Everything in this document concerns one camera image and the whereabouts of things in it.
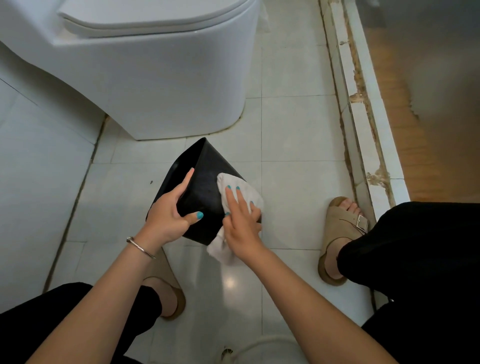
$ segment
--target white toilet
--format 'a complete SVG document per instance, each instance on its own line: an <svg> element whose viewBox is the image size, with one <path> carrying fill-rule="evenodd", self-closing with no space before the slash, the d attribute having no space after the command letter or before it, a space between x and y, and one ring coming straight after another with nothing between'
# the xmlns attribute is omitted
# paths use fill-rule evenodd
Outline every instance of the white toilet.
<svg viewBox="0 0 480 364"><path fill-rule="evenodd" d="M260 0L2 0L0 41L137 140L241 115Z"/></svg>

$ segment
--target white tile floor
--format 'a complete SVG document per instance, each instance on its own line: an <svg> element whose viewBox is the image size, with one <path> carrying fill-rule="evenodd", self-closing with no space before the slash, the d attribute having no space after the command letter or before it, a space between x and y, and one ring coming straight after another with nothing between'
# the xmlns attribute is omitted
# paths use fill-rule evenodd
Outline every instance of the white tile floor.
<svg viewBox="0 0 480 364"><path fill-rule="evenodd" d="M328 286L316 266L328 202L352 197L337 99L316 0L266 0L272 32L257 35L241 119L207 136L262 192L267 246L358 324L371 314L369 290ZM135 234L171 163L198 137L136 142L106 126L86 179L54 284L95 281ZM186 297L176 321L158 320L128 354L143 363L213 363L225 344L241 347L289 330L257 277L242 263L221 266L203 246L166 246ZM295 347L271 346L242 362L305 363Z"/></svg>

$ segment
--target bracelet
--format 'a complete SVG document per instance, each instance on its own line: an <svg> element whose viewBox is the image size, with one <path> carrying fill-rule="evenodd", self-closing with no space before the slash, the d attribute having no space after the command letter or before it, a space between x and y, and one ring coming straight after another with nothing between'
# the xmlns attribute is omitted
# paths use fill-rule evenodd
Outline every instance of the bracelet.
<svg viewBox="0 0 480 364"><path fill-rule="evenodd" d="M142 252L144 252L145 254L147 254L150 258L156 259L156 256L155 256L155 255L151 255L149 252L146 252L140 245L138 245L136 242L134 242L132 236L129 236L129 237L127 238L127 243L130 243L130 244L135 245L138 249L140 249Z"/></svg>

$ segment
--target hand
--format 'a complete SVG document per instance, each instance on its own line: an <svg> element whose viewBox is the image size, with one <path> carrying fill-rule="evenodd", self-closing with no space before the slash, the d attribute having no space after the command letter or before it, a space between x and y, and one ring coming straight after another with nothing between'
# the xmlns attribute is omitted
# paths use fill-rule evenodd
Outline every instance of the hand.
<svg viewBox="0 0 480 364"><path fill-rule="evenodd" d="M202 212L192 212L181 217L177 211L177 202L188 186L194 169L190 169L183 182L172 191L162 195L150 208L145 225L133 238L142 248L151 254L156 254L166 243L177 240L204 215Z"/></svg>
<svg viewBox="0 0 480 364"><path fill-rule="evenodd" d="M256 254L259 249L264 248L262 240L258 236L262 225L257 222L262 212L253 202L250 202L252 210L252 214L250 214L239 189L237 189L238 202L230 188L227 187L225 191L231 211L231 214L223 219L227 244L238 258L247 263L251 256Z"/></svg>

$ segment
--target trash can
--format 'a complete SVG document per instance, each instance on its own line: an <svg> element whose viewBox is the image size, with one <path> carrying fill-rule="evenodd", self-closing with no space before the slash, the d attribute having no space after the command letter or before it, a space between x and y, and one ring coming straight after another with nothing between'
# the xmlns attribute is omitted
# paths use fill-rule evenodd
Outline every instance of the trash can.
<svg viewBox="0 0 480 364"><path fill-rule="evenodd" d="M203 212L204 217L191 225L183 236L208 245L222 227L225 216L216 177L219 173L228 173L244 178L213 148L207 138L202 138L184 151L170 167L154 203L180 184L192 167L195 172L177 202L177 210L181 216L195 211Z"/></svg>

